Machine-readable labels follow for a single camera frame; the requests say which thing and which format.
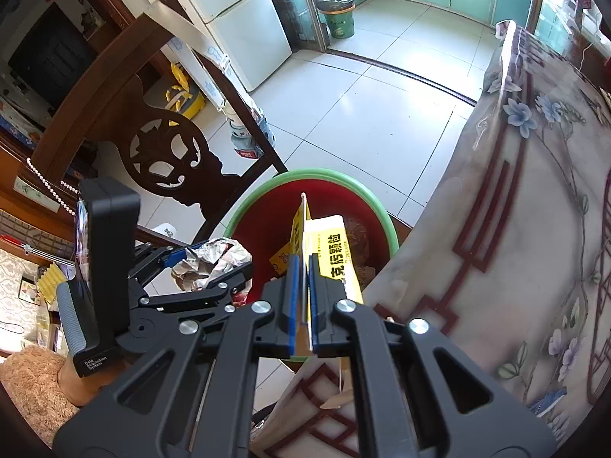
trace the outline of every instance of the wooden chair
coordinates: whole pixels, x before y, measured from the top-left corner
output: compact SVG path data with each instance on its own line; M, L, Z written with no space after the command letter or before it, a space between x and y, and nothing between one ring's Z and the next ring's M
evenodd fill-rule
M173 10L184 10L177 0L160 0ZM225 213L263 172L274 165L286 167L259 129L239 94L212 62L197 54L219 90L233 107L264 156L242 176L222 174L221 161L210 152L199 128L182 115L147 105L136 72L172 35L146 15L139 16L100 53L63 101L32 155L32 164L56 192L74 204L74 194L61 185L65 171L85 140L114 143L129 175L151 193L172 197L190 206L199 203L205 223L194 241L209 238ZM157 127L145 131L150 123ZM172 151L179 136L187 147L181 157ZM167 176L150 171L166 162ZM36 176L25 171L35 182Z

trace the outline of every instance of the pearl bead chain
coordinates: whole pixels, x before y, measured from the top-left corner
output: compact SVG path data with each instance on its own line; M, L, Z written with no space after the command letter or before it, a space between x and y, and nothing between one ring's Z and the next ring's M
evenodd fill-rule
M55 192L55 190L51 187L51 184L49 184L47 182L47 180L42 176L42 174L38 171L38 169L32 165L32 161L30 160L30 157L28 157L26 159L27 162L27 166L32 169L32 171L39 177L39 179L43 182L43 184L47 187L47 189L51 192L51 194L55 197L55 199L59 202L59 204L61 206L64 207L64 209L73 217L76 216L76 214L73 212L72 208L70 208L68 205L66 205L63 200L59 197L59 195ZM74 189L71 185L66 184L65 182L61 181L61 184L63 186L65 186L66 188L70 189L71 191L73 191L74 193L78 193L78 191L76 189Z

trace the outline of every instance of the metal screw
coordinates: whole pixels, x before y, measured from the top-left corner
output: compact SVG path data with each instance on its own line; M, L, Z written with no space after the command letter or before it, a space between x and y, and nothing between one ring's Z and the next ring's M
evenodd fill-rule
M424 334L428 330L428 322L424 319L410 320L408 326L416 334Z
M251 306L255 313L267 313L271 310L271 305L267 301L255 301Z
M352 300L339 300L335 304L335 307L344 313L352 313L354 310L356 310L356 303Z
M199 324L195 320L185 320L178 326L180 333L185 335L195 334L198 329Z

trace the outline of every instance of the black plastic bag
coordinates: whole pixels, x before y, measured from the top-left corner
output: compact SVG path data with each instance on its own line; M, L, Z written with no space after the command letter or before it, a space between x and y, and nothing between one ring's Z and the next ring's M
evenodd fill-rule
M316 8L322 12L338 12L347 10L354 5L355 0L314 0Z

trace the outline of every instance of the crumpled paper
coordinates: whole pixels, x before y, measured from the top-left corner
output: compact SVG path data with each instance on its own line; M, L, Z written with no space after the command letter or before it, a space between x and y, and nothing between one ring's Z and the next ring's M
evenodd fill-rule
M236 240L220 237L212 239L199 248L185 248L186 257L172 267L172 277L178 287L185 291L203 289L206 284L231 270L252 261L252 255ZM246 304L252 279L241 291L231 293L234 306Z

